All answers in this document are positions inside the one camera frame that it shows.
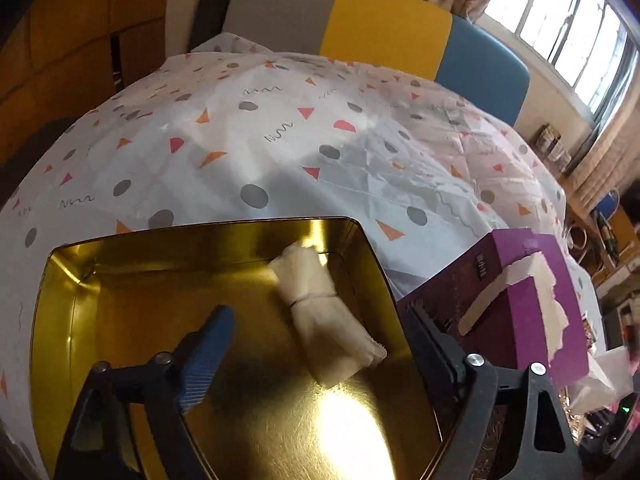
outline bolt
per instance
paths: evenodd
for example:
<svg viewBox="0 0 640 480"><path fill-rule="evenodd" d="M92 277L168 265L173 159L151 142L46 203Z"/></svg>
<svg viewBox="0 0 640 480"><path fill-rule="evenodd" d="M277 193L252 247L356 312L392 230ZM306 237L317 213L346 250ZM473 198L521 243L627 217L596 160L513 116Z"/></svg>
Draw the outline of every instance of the bolt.
<svg viewBox="0 0 640 480"><path fill-rule="evenodd" d="M110 368L110 364L107 361L98 361L93 367L92 370L97 373L97 374L101 374L103 372L106 372L109 368Z"/></svg>
<svg viewBox="0 0 640 480"><path fill-rule="evenodd" d="M543 365L542 363L531 363L531 371L536 375L546 374L545 365Z"/></svg>
<svg viewBox="0 0 640 480"><path fill-rule="evenodd" d="M466 356L466 361L472 366L482 366L484 364L484 357L480 354L469 354Z"/></svg>
<svg viewBox="0 0 640 480"><path fill-rule="evenodd" d="M156 355L156 364L159 365L167 365L173 360L174 356L172 356L169 352L160 352L158 355Z"/></svg>

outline window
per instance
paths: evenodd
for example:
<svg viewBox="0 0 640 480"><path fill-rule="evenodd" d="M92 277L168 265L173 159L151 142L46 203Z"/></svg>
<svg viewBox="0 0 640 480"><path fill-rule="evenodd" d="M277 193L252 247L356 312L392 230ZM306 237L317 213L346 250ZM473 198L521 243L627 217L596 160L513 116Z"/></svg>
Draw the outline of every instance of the window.
<svg viewBox="0 0 640 480"><path fill-rule="evenodd" d="M548 61L591 113L606 104L626 31L604 0L491 0L485 13Z"/></svg>

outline blue gripper pad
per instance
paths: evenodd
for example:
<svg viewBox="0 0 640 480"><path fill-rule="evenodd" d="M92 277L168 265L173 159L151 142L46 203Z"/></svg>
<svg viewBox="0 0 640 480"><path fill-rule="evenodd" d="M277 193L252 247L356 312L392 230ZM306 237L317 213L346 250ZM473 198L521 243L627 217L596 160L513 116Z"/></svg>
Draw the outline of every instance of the blue gripper pad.
<svg viewBox="0 0 640 480"><path fill-rule="evenodd" d="M200 332L204 332L204 337L180 375L180 395L177 401L182 413L202 402L220 361L231 345L234 333L234 313L231 307L217 306Z"/></svg>

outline patterned bedsheet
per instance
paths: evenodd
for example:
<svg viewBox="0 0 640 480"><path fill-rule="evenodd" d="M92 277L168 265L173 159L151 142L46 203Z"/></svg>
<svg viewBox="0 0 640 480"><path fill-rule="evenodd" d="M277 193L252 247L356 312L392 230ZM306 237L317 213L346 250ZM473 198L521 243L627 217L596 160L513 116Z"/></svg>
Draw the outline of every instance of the patterned bedsheet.
<svg viewBox="0 0 640 480"><path fill-rule="evenodd" d="M198 50L210 52L168 59L83 116L0 212L0 418L43 476L30 338L57 246L178 224L350 216L397 297L495 228L552 233L566 251L561 188L515 131L458 95L228 34ZM593 309L574 264L580 305Z"/></svg>

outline purple tissue box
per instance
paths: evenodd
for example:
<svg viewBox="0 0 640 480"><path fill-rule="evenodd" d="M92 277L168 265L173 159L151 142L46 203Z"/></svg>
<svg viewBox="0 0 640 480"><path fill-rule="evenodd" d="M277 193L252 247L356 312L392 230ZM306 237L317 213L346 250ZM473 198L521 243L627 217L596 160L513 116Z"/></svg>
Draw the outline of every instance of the purple tissue box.
<svg viewBox="0 0 640 480"><path fill-rule="evenodd" d="M541 251L556 277L554 291L569 326L562 348L551 363L546 358L545 332L533 278L508 286L482 314L466 336L458 322L476 296L513 262ZM562 251L553 235L530 229L492 231L428 282L398 302L398 310L419 304L443 331L468 353L479 353L495 365L526 368L532 362L546 366L551 380L562 388L589 370L587 347L578 301Z"/></svg>

